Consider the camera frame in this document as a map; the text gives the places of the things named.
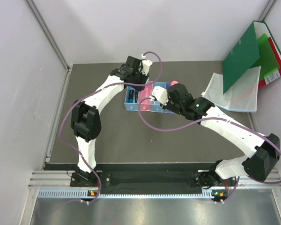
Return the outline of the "purple plastic drawer bin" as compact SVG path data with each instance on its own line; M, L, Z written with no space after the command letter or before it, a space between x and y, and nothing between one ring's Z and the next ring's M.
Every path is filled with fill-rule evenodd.
M171 87L171 83L167 82L166 86L165 86L166 90L168 90L170 87ZM164 109L164 113L171 113L171 114L173 114L173 112L168 110L168 109Z

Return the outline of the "black highlighter blue cap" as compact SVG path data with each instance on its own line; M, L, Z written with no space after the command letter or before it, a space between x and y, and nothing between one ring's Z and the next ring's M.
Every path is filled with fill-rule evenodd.
M129 94L128 94L127 102L128 103L133 103L133 98L134 98L134 90L130 90Z

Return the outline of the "light blue drawer bin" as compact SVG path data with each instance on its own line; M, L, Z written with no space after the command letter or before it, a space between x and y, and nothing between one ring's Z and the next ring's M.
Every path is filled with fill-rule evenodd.
M153 89L155 87L162 87L162 88L166 88L166 83L165 82L155 82L153 84ZM151 104L151 112L155 112L155 113L163 113L163 109L160 106L160 103L158 101L152 101Z

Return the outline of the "pink plastic drawer bin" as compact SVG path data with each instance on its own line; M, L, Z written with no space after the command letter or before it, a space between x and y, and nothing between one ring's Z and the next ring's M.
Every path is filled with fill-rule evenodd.
M151 111L151 104L152 104L151 100L149 99L143 100L143 99L150 97L152 90L153 90L153 82L149 81L148 86L146 86L144 90L139 92L138 103L140 103L140 111Z

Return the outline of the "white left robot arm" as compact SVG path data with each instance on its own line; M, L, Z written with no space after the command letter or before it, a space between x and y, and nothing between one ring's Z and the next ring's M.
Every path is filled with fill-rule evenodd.
M80 152L75 171L85 185L92 186L97 180L96 173L91 170L96 167L95 143L102 129L100 113L126 86L144 90L152 64L145 55L141 59L129 56L126 63L110 72L95 94L78 103L72 110L70 125Z

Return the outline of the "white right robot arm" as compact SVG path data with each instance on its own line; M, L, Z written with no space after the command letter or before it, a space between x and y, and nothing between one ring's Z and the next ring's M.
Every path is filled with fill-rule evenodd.
M152 96L163 109L184 116L188 120L199 120L199 124L209 128L238 147L244 156L231 160L218 160L210 169L209 180L221 185L226 179L235 176L249 176L256 181L265 181L280 159L277 148L280 139L271 133L252 134L248 128L226 115L219 107L204 97L193 98L180 83L168 89L156 87Z

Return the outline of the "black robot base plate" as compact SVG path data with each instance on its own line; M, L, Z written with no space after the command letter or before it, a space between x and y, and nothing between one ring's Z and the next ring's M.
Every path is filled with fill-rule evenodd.
M75 168L71 187L101 188L135 185L181 185L184 187L232 187L236 178L221 179L213 171L213 163L100 163L93 173Z

